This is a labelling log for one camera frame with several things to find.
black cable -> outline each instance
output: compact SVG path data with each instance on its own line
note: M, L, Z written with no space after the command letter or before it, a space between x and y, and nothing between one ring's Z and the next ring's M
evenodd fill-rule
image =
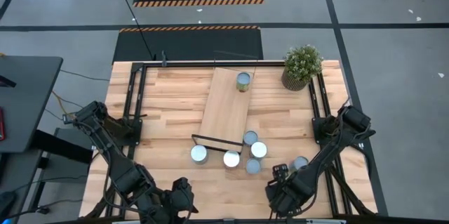
M184 219L184 223L183 223L183 224L187 224L187 221L189 221L190 215L192 214L192 211L194 210L194 201L193 201L193 199L189 200L189 196L187 195L187 193L184 190L181 190L181 192L184 193L185 197L187 198L187 201L190 204L189 213L187 214L187 217Z
M144 37L143 32L142 32L142 28L140 28L138 19L135 17L134 12L133 12L133 9L131 8L131 6L130 6L128 0L125 0L125 2L126 2L126 5L127 5L128 9L129 9L129 11L131 12L131 15L133 15L135 24L138 26L140 36L142 37L142 40L143 40L143 42L144 42L144 44L145 44L145 47L147 48L147 51L148 51L148 53L149 53L150 58L151 58L152 60L156 60L156 55L153 56L153 53L152 53L151 50L149 49L149 46L148 46L148 44L147 44L147 40L145 40L145 37Z
M108 161L109 165L107 166L107 171L106 171L105 184L103 185L103 199L105 200L106 204L110 205L111 207L117 208L117 209L123 209L123 210L126 210L126 211L133 211L135 213L145 214L144 212L139 211L138 209L130 208L130 207L127 207L127 206L120 206L120 205L111 203L108 200L108 198L106 196L106 191L107 191L107 181L109 180L109 174L111 172L111 162L110 162L111 154L108 151L106 151L106 153L108 154L108 160L109 160Z
M21 186L15 188L14 190L12 190L11 192L15 192L15 191L17 191L17 190L20 190L20 189L22 189L22 188L24 188L24 187L27 187L28 185L32 185L32 184L34 184L34 183L46 182L46 181L52 181L52 180L59 180L59 179L73 179L73 180L76 180L76 179L80 179L80 178L83 178L83 177L87 177L87 175L81 175L81 176L77 176L77 177L59 177L59 178L47 178L47 179L41 179L41 180L37 180L37 181L34 181L34 182L30 182L30 183L21 185Z
M368 156L368 153L363 148L359 147L357 144L352 144L351 147L353 147L355 150L359 151L365 156L366 166L368 167L368 177L371 178L371 159Z
M95 158L97 158L97 156L100 154L100 152L97 152L97 154L94 154L92 157L92 161L95 160Z
M45 109L45 111L51 115L53 115L56 119L59 119L60 121L63 121L61 118L59 118L58 116L56 116L54 113L50 112L50 110Z
M62 100L62 101L64 101L64 102L66 102L66 103L69 103L69 104L72 104L72 105L76 105L77 107L83 108L82 106L76 104L75 102L68 101L68 100L65 100L64 98L61 98L61 96L59 96L58 94L56 94L55 91L52 91L51 93L53 93L53 95L54 95L54 96L56 97L56 99L58 99L58 100Z
M44 204L42 206L38 206L35 209L31 209L31 210L28 210L28 211L23 211L21 213L15 213L15 214L13 214L11 216L6 217L5 220L11 219L11 218L15 218L15 217L18 217L18 216L22 216L22 215L27 214L27 213L36 213L36 211L38 211L39 209L46 208L46 207L49 207L49 206L52 206L52 205L56 205L56 204L59 204L59 203L63 203L63 202L76 203L76 202L82 202L82 201L83 201L83 199L62 199L62 200L58 200L58 201L50 203L50 204Z
M75 76L78 76L78 77L84 77L84 78L87 78L87 79L90 79L90 80L106 81L106 82L109 82L108 79L98 79L98 78L95 78L95 77L87 77L87 76L84 76L84 75L82 75L82 74L70 72L70 71L67 71L67 70L60 70L60 71L61 71L61 72L64 72L64 73L67 73L67 74L72 74L72 75L75 75Z
M336 147L339 146L340 141L341 141L341 139L343 138L343 136L342 136L342 135L343 135L343 118L342 118L342 116L338 117L338 121L339 121L339 125L338 125L338 128L337 128L337 129L338 129L338 132L339 132L339 135L338 135L339 137L338 137L338 140L337 140L337 144L334 145L334 148L336 148ZM334 134L336 133L337 129L335 129L335 130L332 132L332 135L334 135ZM309 210L309 209L310 209L311 207L313 207L313 205L315 204L316 198L317 198L317 196L318 196L318 179L319 179L319 176L320 176L319 170L320 170L321 166L323 166L323 162L320 163L318 169L316 170L316 184L315 184L316 192L315 192L315 194L314 194L314 198L313 198L312 201L310 202L309 206L307 206L305 209L302 209L302 210L300 211L299 214L305 213L307 210Z

green leaves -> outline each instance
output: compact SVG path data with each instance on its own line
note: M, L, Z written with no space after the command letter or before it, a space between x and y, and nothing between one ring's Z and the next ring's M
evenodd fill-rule
M291 48L286 56L286 71L289 77L309 81L321 72L323 58L314 46Z

can lid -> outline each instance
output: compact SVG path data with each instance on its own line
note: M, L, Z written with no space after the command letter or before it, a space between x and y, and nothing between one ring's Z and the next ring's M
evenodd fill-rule
M251 153L254 157L262 158L267 154L267 146L262 142L256 142L251 145Z
M195 145L192 150L190 150L190 156L196 162L203 161L207 155L207 149L202 145Z
M250 75L246 72L241 72L237 75L237 82L239 84L249 84L250 83Z
M245 133L245 136L243 137L243 141L251 146L255 142L257 142L257 133L254 131L248 131Z
M235 167L239 165L240 155L233 150L228 150L223 156L223 162L230 168Z
M249 159L246 162L246 172L248 172L249 174L257 174L260 172L260 162L256 159Z
M306 166L309 163L309 160L305 157L296 157L295 161L293 161L293 165L295 169L301 169L301 167Z

wooden board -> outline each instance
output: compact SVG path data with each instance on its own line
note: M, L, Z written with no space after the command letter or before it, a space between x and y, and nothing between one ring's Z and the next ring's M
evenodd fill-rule
M241 71L215 68L198 135L241 145L194 137L197 144L221 150L242 151L252 84L246 92L237 90L236 79L239 73ZM252 72L248 73L253 80Z
M131 62L116 62L106 97L109 113L119 118L123 113ZM238 70L254 70L239 67ZM296 156L311 159L319 147L311 129L309 90L286 90L280 81L281 67L258 67L254 74L252 98L248 108L246 130L254 130L267 144L262 172L248 175L244 163L249 149L243 148L242 162L235 170L224 169L223 153L210 151L203 166L190 161L191 135L198 133L206 106L213 68L151 68L147 72L142 114L142 141L135 161L145 165L158 187L170 189L171 183L185 176L192 184L195 206L192 214L201 218L268 218L270 209L264 187L272 179L272 166L288 163ZM323 75L330 108L336 114L347 99L344 79L337 60L323 62ZM324 114L318 82L315 81L321 114ZM363 155L347 148L342 154L344 174L349 186L362 202L376 212L373 191ZM97 158L89 171L80 216L86 215L102 196L106 163ZM343 213L340 189L336 189L340 213ZM127 213L128 219L136 219ZM318 197L313 207L299 218L331 217L324 176L319 179Z

desk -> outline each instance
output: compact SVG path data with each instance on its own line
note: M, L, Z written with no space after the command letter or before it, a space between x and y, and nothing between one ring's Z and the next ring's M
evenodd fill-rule
M87 164L91 161L90 150L37 130L61 64L62 58L57 57L0 58L0 74L17 84L14 88L0 87L0 107L6 128L6 139L0 142L0 192L32 182L43 150ZM29 188L16 192L10 215L22 211Z
M123 115L126 91L132 62L116 62L112 70L106 97L109 114ZM254 67L234 67L235 70L254 70ZM264 187L272 179L273 165L288 163L298 155L311 159L319 146L314 142L311 118L314 116L308 88L299 92L285 89L281 83L282 67L257 67L252 83L247 130L254 130L267 144L267 157L262 160L262 172L248 175L244 164L248 147L242 152L242 162L235 170L226 170L222 152L209 151L203 166L190 159L194 145L193 133L198 133L203 118L208 90L213 76L212 67L151 67L147 70L142 97L142 138L135 150L134 160L145 165L158 187L169 189L181 176L189 179L195 194L194 204L199 213L192 219L268 218L270 209ZM333 114L347 99L346 86L340 64L336 60L323 62L330 108ZM134 83L134 111L139 77ZM317 91L321 115L323 104ZM346 181L362 202L376 211L373 191L362 154L347 148L341 153ZM106 163L96 159L91 164L80 216L86 215L102 196ZM340 189L336 189L340 213L343 213ZM298 218L331 217L324 176L320 177L315 205ZM136 219L127 213L127 219Z

